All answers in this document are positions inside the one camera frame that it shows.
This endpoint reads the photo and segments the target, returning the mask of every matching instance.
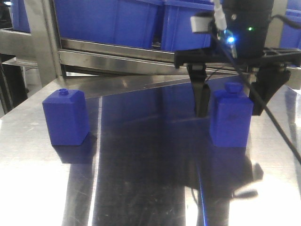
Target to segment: white cable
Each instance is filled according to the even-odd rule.
[[[219,31],[224,31],[227,29],[226,16],[222,10],[222,5],[220,0],[211,0],[214,2],[214,18],[215,24]]]

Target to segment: blue block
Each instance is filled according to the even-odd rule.
[[[210,46],[209,34],[192,32],[190,17],[213,8],[210,4],[166,0],[161,49],[176,51]]]
[[[218,147],[246,147],[253,102],[243,93],[243,85],[227,82],[226,90],[214,92],[210,135]]]
[[[30,32],[24,0],[11,0],[11,13],[14,30]]]
[[[52,145],[81,145],[90,131],[84,92],[59,89],[43,108]]]

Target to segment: blue plastic bin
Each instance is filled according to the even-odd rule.
[[[301,12],[296,10],[287,10],[286,16],[297,23],[301,24]],[[282,38],[280,42],[282,48],[301,48],[301,30],[291,28],[284,25],[282,31]]]
[[[161,0],[55,0],[63,38],[150,48]]]
[[[210,112],[210,135],[215,146],[246,147],[253,102],[243,93],[243,85],[227,82],[226,90],[214,92]]]
[[[43,108],[52,145],[81,145],[90,131],[84,92],[59,89]]]
[[[15,31],[30,32],[24,0],[11,0],[12,23]]]
[[[194,2],[194,3],[202,3],[213,5],[210,0],[179,0],[185,2]],[[162,38],[162,30],[163,30],[163,22],[164,22],[164,5],[160,6],[157,13],[157,25],[155,30],[155,37],[161,39]]]
[[[186,50],[210,46],[209,34],[194,34],[190,17],[201,11],[212,11],[213,5],[178,0],[165,1],[161,49]]]
[[[288,0],[287,8],[301,10],[301,1],[300,0]]]

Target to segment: reflective steel surface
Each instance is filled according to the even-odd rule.
[[[2,117],[0,225],[299,226],[301,167],[266,114],[246,149],[214,147],[187,81],[55,80]],[[86,92],[81,146],[50,144],[41,102],[61,87]],[[300,149],[300,96],[283,87],[269,106]]]
[[[62,39],[64,49],[73,49],[115,56],[132,57],[162,62],[174,62],[174,53],[154,49],[133,48],[128,46],[115,46],[89,41]]]
[[[59,55],[61,64],[63,65],[78,66],[101,71],[148,75],[187,73],[185,67],[181,67],[180,70],[176,70],[172,63],[162,63],[75,50],[60,50]]]

